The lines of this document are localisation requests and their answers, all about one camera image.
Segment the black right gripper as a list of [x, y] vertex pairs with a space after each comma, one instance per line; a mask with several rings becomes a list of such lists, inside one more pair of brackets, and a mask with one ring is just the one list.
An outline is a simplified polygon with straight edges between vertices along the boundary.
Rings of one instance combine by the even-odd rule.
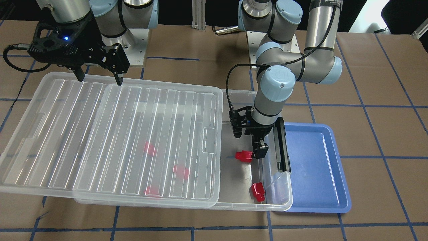
[[120, 44], [104, 44], [92, 11], [72, 23], [56, 22], [49, 10], [42, 13], [43, 19], [37, 24], [27, 49], [31, 57], [41, 63], [74, 68], [80, 82], [85, 78], [81, 66], [98, 64], [112, 72], [117, 85], [122, 86], [130, 62]]

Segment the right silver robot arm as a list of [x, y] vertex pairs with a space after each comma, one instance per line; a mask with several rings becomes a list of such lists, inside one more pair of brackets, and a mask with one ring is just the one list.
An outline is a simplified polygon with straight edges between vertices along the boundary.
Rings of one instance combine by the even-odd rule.
[[130, 67], [124, 40], [130, 29], [153, 29], [158, 24], [157, 0], [38, 0], [45, 17], [25, 47], [36, 61], [71, 70], [83, 81], [83, 64], [110, 71], [118, 85]]

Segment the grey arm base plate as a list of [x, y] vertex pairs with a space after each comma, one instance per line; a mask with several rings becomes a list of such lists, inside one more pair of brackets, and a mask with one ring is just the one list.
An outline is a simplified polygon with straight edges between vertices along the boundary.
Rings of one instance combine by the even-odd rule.
[[143, 67], [145, 64], [148, 40], [151, 31], [149, 29], [132, 28], [119, 37], [108, 38], [102, 36], [103, 42], [111, 46], [120, 43], [124, 48], [131, 67]]

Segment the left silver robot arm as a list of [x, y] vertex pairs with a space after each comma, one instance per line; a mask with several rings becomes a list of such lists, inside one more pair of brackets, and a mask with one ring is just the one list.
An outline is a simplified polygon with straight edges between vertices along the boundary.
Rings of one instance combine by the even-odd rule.
[[252, 158], [266, 156], [265, 137], [279, 121], [285, 102], [297, 82], [333, 84], [342, 72], [334, 45], [343, 1], [312, 0], [306, 43], [302, 53], [288, 47], [301, 23], [303, 10], [294, 0], [241, 0], [238, 28], [264, 32], [256, 51], [258, 91], [251, 106], [235, 109], [226, 92], [234, 137], [252, 137]]

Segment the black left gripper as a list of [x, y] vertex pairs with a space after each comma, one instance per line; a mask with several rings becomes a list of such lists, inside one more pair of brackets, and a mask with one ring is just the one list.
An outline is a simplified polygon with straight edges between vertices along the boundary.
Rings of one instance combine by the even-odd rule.
[[269, 145], [264, 141], [264, 138], [272, 131], [273, 128], [283, 123], [281, 116], [274, 117], [274, 122], [264, 125], [257, 122], [252, 114], [256, 112], [252, 106], [245, 106], [239, 109], [229, 107], [229, 120], [231, 122], [232, 131], [235, 138], [242, 136], [243, 130], [245, 135], [252, 136], [252, 146], [255, 148], [255, 158], [263, 159], [269, 150]]

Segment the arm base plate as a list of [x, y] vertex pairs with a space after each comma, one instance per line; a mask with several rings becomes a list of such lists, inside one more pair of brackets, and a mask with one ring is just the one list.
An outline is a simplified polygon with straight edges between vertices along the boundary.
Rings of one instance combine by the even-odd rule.
[[[266, 37], [265, 32], [247, 31], [246, 37], [247, 37], [247, 43], [248, 43], [250, 63], [255, 64], [256, 53], [258, 48], [261, 46], [261, 44], [266, 42], [271, 42], [272, 40]], [[296, 35], [292, 37], [292, 40], [289, 43], [280, 44], [280, 46], [285, 52], [300, 53]]]

